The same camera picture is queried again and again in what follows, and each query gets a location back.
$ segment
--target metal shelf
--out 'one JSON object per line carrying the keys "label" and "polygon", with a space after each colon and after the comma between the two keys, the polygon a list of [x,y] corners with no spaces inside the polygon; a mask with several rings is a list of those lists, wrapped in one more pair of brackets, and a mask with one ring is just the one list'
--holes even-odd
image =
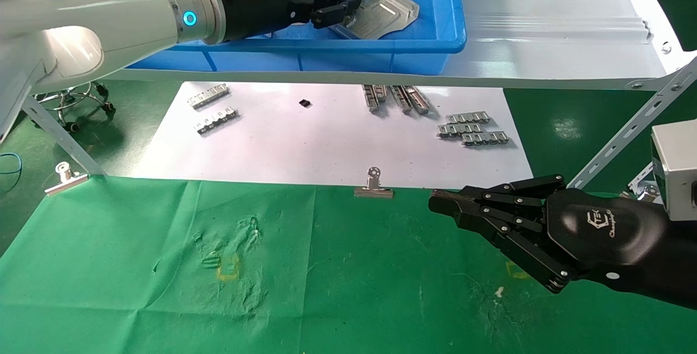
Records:
{"label": "metal shelf", "polygon": [[657,0],[463,0],[465,50],[440,76],[124,69],[111,78],[657,91],[685,66]]}

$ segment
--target green floor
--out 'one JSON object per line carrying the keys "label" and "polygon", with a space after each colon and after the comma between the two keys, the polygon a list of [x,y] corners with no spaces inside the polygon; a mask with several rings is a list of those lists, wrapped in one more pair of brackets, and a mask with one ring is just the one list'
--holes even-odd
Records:
{"label": "green floor", "polygon": [[[140,160],[179,89],[177,82],[107,81],[117,113],[112,121],[84,103],[70,118],[83,129],[77,141],[112,175],[129,175]],[[689,120],[697,108],[697,87],[682,94],[657,123]],[[642,91],[512,90],[506,98],[535,175],[562,173],[571,178],[652,95]],[[586,190],[618,192],[649,157],[647,130],[593,180]],[[24,170],[14,188],[15,175],[0,176],[0,254],[3,254],[27,218],[57,182],[56,163],[68,160],[42,130],[28,119],[0,145],[0,152],[22,156]],[[11,158],[0,161],[8,170]]]}

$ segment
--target robotic arm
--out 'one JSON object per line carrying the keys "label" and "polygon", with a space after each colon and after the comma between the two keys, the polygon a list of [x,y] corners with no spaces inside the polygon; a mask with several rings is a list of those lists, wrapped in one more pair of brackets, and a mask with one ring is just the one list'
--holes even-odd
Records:
{"label": "robotic arm", "polygon": [[107,76],[175,44],[328,27],[361,0],[0,0],[0,142],[27,94]]}
{"label": "robotic arm", "polygon": [[429,208],[479,233],[554,294],[587,279],[697,309],[697,222],[672,221],[660,204],[591,196],[552,175],[435,190]]}

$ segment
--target metal part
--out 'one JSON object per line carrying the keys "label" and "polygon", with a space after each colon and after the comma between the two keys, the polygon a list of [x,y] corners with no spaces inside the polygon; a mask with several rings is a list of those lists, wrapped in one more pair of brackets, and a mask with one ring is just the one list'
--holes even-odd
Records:
{"label": "metal part", "polygon": [[374,84],[373,91],[375,91],[375,98],[378,102],[385,102],[388,98],[387,86],[385,84]]}
{"label": "metal part", "polygon": [[661,194],[658,190],[658,187],[656,187],[655,185],[647,185],[647,187],[644,188],[644,191],[641,193],[641,195],[639,195],[637,200],[653,203],[654,200],[656,200],[660,195]]}
{"label": "metal part", "polygon": [[201,93],[196,94],[195,96],[192,96],[186,102],[192,108],[198,109],[201,108],[201,106],[205,106],[208,103],[216,101],[216,99],[222,98],[222,96],[225,96],[229,93],[230,89],[227,87],[227,84],[222,83],[212,88],[209,88],[206,91],[202,91]]}
{"label": "metal part", "polygon": [[72,188],[75,185],[80,185],[89,179],[88,174],[81,175],[77,172],[73,173],[72,170],[70,170],[70,164],[67,162],[61,162],[56,165],[56,173],[58,173],[60,177],[60,183],[59,185],[55,185],[55,187],[45,190],[46,195],[48,196],[68,190],[68,188]]}
{"label": "metal part", "polygon": [[486,112],[470,112],[470,113],[460,113],[457,115],[446,115],[445,121],[448,124],[467,124],[467,123],[480,123],[486,124],[491,121],[491,118],[486,114]]}
{"label": "metal part", "polygon": [[420,115],[428,114],[429,110],[431,110],[431,106],[429,105],[428,101],[426,101],[426,98],[421,94],[421,91],[419,91],[419,89],[415,86],[402,86],[402,88],[404,89],[406,95],[411,99],[411,103],[416,109],[416,112]]}
{"label": "metal part", "polygon": [[106,175],[94,158],[78,144],[33,96],[28,96],[22,110],[51,136],[70,157],[90,174]]}
{"label": "metal part", "polygon": [[393,198],[393,190],[380,187],[380,169],[372,167],[368,169],[368,185],[354,188],[353,195],[359,198]]}
{"label": "metal part", "polygon": [[353,16],[330,29],[348,39],[379,39],[405,29],[419,16],[412,0],[363,0]]}
{"label": "metal part", "polygon": [[394,101],[399,105],[399,108],[403,113],[409,113],[411,111],[411,101],[409,101],[409,96],[404,91],[403,86],[390,86],[393,92]]}
{"label": "metal part", "polygon": [[204,118],[204,120],[196,123],[196,125],[194,125],[194,129],[196,129],[196,132],[202,135],[204,133],[207,133],[211,129],[216,128],[216,126],[226,123],[228,120],[236,116],[237,110],[228,106],[225,109],[217,112],[216,114]]}
{"label": "metal part", "polygon": [[439,138],[455,138],[466,133],[480,133],[481,127],[478,124],[446,124],[438,125],[436,136]]}
{"label": "metal part", "polygon": [[464,146],[471,146],[471,145],[497,145],[497,144],[507,144],[510,139],[508,138],[508,135],[506,135],[505,132],[497,131],[497,132],[490,132],[485,134],[483,138],[481,138],[480,135],[474,134],[474,135],[468,135],[464,133],[462,135],[462,145]]}
{"label": "metal part", "polygon": [[368,106],[368,110],[371,113],[378,111],[380,109],[380,101],[378,101],[374,86],[372,84],[364,84],[363,94],[365,95],[365,104]]}
{"label": "metal part", "polygon": [[568,187],[583,188],[687,89],[683,88],[684,86],[690,86],[695,79],[697,79],[697,58],[692,59],[689,64],[681,68],[672,80],[665,84],[664,88],[655,93],[568,183]]}

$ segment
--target green cloth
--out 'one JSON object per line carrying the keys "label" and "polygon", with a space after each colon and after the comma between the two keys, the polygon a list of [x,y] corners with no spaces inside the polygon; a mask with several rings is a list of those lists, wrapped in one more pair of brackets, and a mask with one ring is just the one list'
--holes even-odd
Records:
{"label": "green cloth", "polygon": [[92,178],[0,258],[0,352],[695,352],[697,312],[551,295],[428,197]]}

